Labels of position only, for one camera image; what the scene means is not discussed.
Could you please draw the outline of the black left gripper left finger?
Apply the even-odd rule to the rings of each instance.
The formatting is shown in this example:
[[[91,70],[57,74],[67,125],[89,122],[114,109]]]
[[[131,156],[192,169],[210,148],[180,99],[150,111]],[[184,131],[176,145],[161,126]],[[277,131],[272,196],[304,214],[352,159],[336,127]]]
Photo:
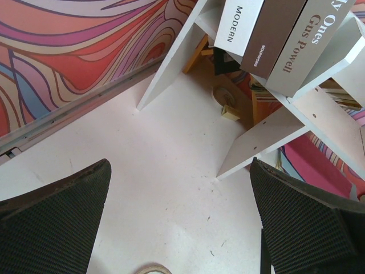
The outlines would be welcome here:
[[[102,159],[1,201],[1,273],[86,273],[111,173]]]

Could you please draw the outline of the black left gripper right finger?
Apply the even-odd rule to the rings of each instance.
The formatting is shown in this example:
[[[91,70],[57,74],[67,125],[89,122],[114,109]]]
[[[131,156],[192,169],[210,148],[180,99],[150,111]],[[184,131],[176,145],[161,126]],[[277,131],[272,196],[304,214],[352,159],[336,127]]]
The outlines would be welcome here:
[[[364,273],[364,203],[295,179],[254,158],[261,273]]]

